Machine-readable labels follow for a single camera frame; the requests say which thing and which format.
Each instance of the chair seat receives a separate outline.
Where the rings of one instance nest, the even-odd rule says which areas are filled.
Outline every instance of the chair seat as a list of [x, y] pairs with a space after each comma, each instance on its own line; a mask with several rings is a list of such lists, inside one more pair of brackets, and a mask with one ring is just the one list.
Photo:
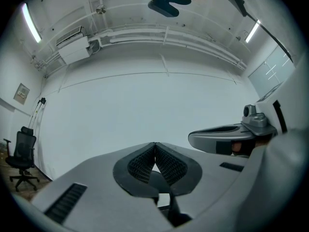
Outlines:
[[28, 169], [31, 167], [31, 161], [24, 161], [16, 157], [7, 157], [5, 161], [13, 168]]

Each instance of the black mesh chair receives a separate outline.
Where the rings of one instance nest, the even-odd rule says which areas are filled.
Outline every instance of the black mesh chair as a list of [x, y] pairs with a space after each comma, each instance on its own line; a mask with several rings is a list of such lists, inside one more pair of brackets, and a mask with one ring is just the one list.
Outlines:
[[15, 185], [16, 191], [18, 191], [18, 186], [23, 181], [28, 182], [30, 185], [33, 186], [33, 189], [36, 191], [36, 186], [31, 183], [30, 179], [36, 179], [37, 182], [40, 180], [37, 177], [27, 176], [30, 174], [27, 169], [34, 167], [34, 158], [33, 158], [33, 150], [34, 144], [37, 138], [33, 136], [33, 130], [27, 127], [22, 127], [21, 131], [17, 133], [16, 139], [16, 147], [14, 151], [14, 156], [10, 156], [9, 154], [9, 143], [11, 141], [4, 139], [7, 143], [7, 152], [8, 157], [5, 161], [13, 168], [19, 169], [19, 176], [10, 176], [10, 181], [13, 179], [18, 179], [17, 184]]

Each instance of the chair base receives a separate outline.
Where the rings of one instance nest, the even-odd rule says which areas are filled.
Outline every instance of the chair base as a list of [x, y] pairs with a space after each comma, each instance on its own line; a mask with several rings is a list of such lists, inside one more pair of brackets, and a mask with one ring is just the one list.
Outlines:
[[20, 185], [20, 183], [22, 183], [23, 181], [26, 181], [27, 183], [29, 183], [30, 185], [33, 186], [33, 190], [37, 190], [37, 187], [35, 186], [35, 184], [33, 184], [32, 182], [30, 182], [30, 179], [36, 179], [37, 182], [40, 182], [40, 180], [38, 179], [38, 177], [33, 177], [33, 176], [25, 176], [25, 175], [19, 175], [19, 176], [10, 176], [10, 181], [13, 182], [13, 179], [18, 179], [18, 182], [15, 185], [15, 189], [18, 192], [18, 186]]

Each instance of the ceiling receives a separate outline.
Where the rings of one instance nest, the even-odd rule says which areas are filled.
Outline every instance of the ceiling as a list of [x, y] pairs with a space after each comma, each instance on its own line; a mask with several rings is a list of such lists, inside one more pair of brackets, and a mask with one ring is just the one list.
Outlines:
[[[147, 7], [149, 1], [26, 0], [42, 40], [36, 43], [21, 12], [16, 13], [14, 18], [14, 34], [23, 43], [29, 56], [35, 56], [37, 61], [45, 60], [55, 53], [56, 40], [77, 26], [85, 27], [89, 36], [105, 29], [170, 26], [174, 30], [210, 38], [213, 43], [227, 49], [244, 63], [250, 60], [255, 49], [268, 37], [258, 35], [264, 34], [260, 29], [246, 43], [244, 39], [254, 22], [248, 17], [242, 17], [228, 0], [193, 0], [190, 5], [176, 5], [180, 10], [180, 15], [176, 18], [167, 18], [150, 10]], [[100, 4], [106, 7], [104, 15], [93, 13]]]

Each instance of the floor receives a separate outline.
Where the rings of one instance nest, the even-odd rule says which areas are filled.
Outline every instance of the floor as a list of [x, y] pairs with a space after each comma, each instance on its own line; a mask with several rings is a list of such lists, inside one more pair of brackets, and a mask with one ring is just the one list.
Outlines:
[[30, 168], [28, 171], [32, 174], [32, 176], [38, 177], [38, 179], [40, 180], [39, 183], [35, 179], [30, 180], [33, 184], [36, 185], [37, 191], [34, 191], [33, 187], [27, 182], [22, 182], [18, 186], [19, 192], [16, 192], [15, 184], [17, 183], [18, 180], [15, 179], [13, 180], [13, 182], [11, 182], [9, 179], [9, 176], [20, 175], [19, 170], [9, 166], [5, 162], [5, 158], [7, 158], [6, 149], [3, 147], [0, 147], [0, 174], [1, 174], [1, 177], [4, 179], [4, 182], [6, 183], [10, 192], [20, 195], [23, 198], [27, 199], [28, 201], [31, 201], [31, 199], [50, 182], [36, 168]]

